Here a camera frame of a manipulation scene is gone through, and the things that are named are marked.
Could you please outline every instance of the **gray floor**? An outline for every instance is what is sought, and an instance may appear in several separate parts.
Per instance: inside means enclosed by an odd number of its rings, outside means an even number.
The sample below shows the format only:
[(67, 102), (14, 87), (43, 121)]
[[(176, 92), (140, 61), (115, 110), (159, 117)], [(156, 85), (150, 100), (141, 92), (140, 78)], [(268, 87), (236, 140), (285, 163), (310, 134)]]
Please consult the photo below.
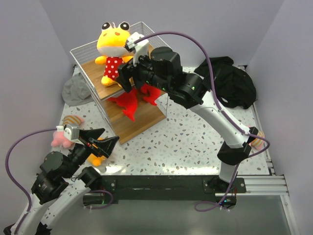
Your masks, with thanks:
[(279, 197), (242, 196), (231, 212), (196, 212), (194, 202), (121, 201), (90, 212), (74, 206), (52, 235), (289, 235)]

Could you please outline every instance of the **gray cloth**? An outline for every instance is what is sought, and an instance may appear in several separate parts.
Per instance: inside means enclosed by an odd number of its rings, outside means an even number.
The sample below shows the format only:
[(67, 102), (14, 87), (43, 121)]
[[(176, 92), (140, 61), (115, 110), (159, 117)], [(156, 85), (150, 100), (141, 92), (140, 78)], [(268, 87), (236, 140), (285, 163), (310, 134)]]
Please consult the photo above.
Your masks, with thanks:
[(80, 72), (64, 84), (62, 97), (69, 106), (87, 104), (93, 101), (90, 90)]

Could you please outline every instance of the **white terrazzo surface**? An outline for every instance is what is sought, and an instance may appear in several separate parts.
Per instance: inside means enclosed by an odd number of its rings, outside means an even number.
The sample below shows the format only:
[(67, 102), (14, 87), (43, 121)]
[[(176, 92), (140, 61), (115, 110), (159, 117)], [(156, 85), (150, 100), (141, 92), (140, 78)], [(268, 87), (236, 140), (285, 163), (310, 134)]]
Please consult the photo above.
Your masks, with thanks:
[[(255, 126), (252, 108), (229, 109), (244, 125)], [(78, 115), (84, 119), (81, 129), (105, 128), (103, 138), (113, 136), (109, 125), (101, 118), (94, 102), (69, 107), (65, 115)], [(117, 175), (202, 175), (218, 174), (218, 150), (223, 143), (221, 136), (202, 118), (169, 100), (167, 119), (141, 133), (128, 143), (117, 144), (109, 159), (98, 169), (103, 174)], [(55, 151), (67, 153), (61, 148)], [(269, 175), (266, 154), (245, 160), (239, 167), (240, 175)]]

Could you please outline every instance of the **frog plush toy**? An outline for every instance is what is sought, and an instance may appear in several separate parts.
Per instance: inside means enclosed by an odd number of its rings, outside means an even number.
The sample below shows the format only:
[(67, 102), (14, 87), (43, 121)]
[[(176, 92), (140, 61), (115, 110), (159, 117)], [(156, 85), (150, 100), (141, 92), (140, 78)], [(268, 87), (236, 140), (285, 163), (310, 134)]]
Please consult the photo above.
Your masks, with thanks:
[[(102, 25), (102, 31), (98, 38), (97, 49), (101, 56), (95, 59), (98, 65), (105, 65), (105, 71), (101, 78), (102, 85), (108, 87), (118, 84), (115, 80), (118, 77), (118, 67), (127, 63), (132, 59), (132, 55), (124, 48), (127, 39), (130, 37), (130, 25), (122, 22), (118, 27), (114, 24), (106, 22)], [(146, 96), (143, 99), (152, 104), (157, 105), (155, 100), (160, 96), (161, 91), (147, 84), (140, 88), (140, 91)], [(118, 106), (124, 107), (122, 112), (134, 121), (134, 114), (137, 110), (136, 88), (129, 93), (124, 92), (119, 97), (109, 98), (109, 101), (115, 102)]]

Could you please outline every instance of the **red polka dot dress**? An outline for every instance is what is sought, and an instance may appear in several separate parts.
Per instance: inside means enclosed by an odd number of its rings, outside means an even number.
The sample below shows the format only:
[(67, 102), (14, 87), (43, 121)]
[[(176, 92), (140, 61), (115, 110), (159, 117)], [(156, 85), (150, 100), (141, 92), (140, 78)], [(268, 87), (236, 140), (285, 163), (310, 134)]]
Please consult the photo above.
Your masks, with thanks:
[(106, 69), (104, 71), (104, 76), (109, 77), (114, 80), (118, 77), (118, 66), (123, 64), (124, 61), (120, 57), (108, 57), (106, 62)]

